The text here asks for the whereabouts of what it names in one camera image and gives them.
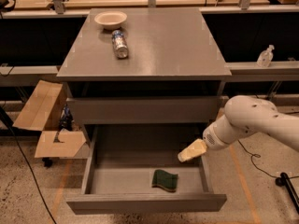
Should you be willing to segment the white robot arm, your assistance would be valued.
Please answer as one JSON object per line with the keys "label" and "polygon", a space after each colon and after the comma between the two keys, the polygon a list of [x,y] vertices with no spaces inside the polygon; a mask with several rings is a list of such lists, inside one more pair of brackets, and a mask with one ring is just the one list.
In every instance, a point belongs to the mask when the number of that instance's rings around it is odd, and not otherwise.
{"label": "white robot arm", "polygon": [[299,150],[299,118],[278,112],[267,100],[237,95],[227,101],[223,115],[211,123],[196,139],[178,154],[185,162],[209,150],[227,148],[240,138],[265,133],[296,151]]}

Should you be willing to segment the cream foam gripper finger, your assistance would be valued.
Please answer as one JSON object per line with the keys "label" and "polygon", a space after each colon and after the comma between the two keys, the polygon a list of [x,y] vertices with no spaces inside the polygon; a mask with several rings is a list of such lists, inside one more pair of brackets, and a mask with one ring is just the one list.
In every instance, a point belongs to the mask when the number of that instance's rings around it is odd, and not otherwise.
{"label": "cream foam gripper finger", "polygon": [[178,154],[178,160],[185,162],[205,154],[207,145],[202,139],[196,139]]}

